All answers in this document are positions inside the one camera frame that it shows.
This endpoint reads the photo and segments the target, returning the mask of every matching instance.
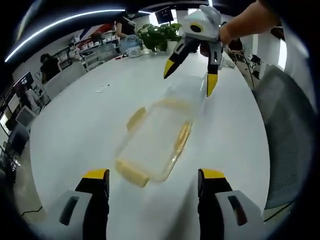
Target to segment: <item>small white object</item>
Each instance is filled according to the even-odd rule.
[[[141,49],[139,46],[130,47],[126,50],[126,54],[128,54],[129,58],[137,58],[142,55]]]

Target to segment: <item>human arm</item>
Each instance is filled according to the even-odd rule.
[[[122,33],[122,23],[117,22],[115,25],[115,34],[119,37],[119,38],[126,38],[127,34]]]
[[[220,40],[224,44],[229,44],[234,39],[266,32],[279,22],[278,17],[261,0],[257,0],[220,27]]]

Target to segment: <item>white table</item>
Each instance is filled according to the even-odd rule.
[[[168,79],[168,56],[145,55],[111,60],[85,74],[60,93],[35,119],[31,164],[42,205],[74,189],[88,170],[110,169],[108,239],[198,239],[199,168],[222,171],[263,211],[270,160],[264,123],[239,70],[224,67],[218,83],[193,124],[185,149],[169,178],[138,188],[114,168],[114,149],[126,123],[142,106],[161,98],[175,78],[202,78],[207,59],[189,55]]]

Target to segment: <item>clear plastic box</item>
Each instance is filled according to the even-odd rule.
[[[182,153],[207,94],[206,78],[184,76],[148,109],[129,119],[116,150],[115,168],[129,182],[145,187],[165,181]]]

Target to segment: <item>green leaves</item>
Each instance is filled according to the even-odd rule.
[[[166,51],[168,47],[168,41],[180,41],[181,36],[177,33],[181,27],[179,23],[162,24],[161,26],[154,26],[152,24],[145,24],[137,32],[138,36],[143,40],[143,43],[147,49],[153,52],[156,49],[160,51]]]

